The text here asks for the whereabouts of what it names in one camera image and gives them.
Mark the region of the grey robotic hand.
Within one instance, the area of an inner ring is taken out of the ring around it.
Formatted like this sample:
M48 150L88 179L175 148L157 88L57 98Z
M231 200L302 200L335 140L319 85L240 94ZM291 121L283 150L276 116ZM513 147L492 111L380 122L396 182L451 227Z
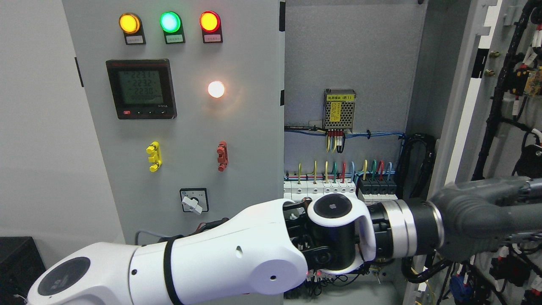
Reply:
M455 262L495 251L513 234L542 228L540 178L506 176L448 185L431 202L445 232L439 253Z

